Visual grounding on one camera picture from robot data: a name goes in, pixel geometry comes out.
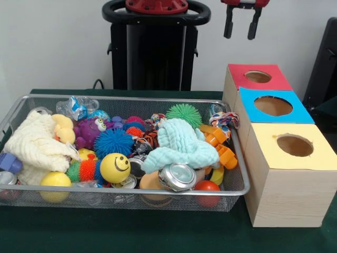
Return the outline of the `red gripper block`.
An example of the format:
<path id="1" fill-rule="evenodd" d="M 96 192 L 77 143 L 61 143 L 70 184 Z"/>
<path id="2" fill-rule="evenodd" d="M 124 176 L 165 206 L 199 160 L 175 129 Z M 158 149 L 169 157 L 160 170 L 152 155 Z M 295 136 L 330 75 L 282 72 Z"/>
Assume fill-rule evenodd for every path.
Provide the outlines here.
<path id="1" fill-rule="evenodd" d="M 240 4 L 252 4 L 253 6 L 264 6 L 264 0 L 221 0 L 221 2 L 227 5 L 226 21 L 225 21 L 225 29 L 224 29 L 224 37 L 227 39 L 230 39 L 232 35 L 232 29 L 233 29 L 232 19 L 233 19 L 233 10 L 235 6 L 239 6 Z M 250 27 L 249 27 L 249 31 L 247 35 L 247 38 L 249 40 L 255 39 L 259 18 L 261 16 L 260 7 L 254 7 L 254 10 L 255 10 L 255 13 L 250 23 Z"/>

